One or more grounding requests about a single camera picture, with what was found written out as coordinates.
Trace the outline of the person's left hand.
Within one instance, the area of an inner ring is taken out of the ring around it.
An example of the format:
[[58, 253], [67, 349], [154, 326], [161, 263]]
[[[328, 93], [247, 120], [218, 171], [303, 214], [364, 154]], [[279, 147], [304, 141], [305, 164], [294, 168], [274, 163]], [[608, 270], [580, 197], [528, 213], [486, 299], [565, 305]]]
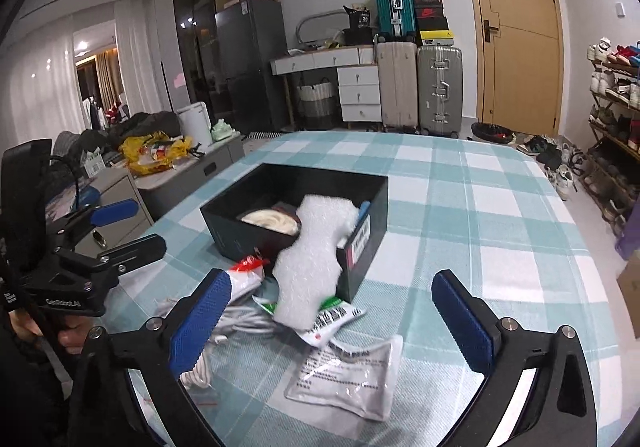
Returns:
[[[35, 320], [26, 311], [10, 312], [11, 326], [17, 336], [26, 342], [35, 342], [43, 334]], [[81, 353], [88, 332], [93, 327], [90, 317], [70, 315], [63, 318], [62, 330], [58, 332], [58, 343], [72, 355]]]

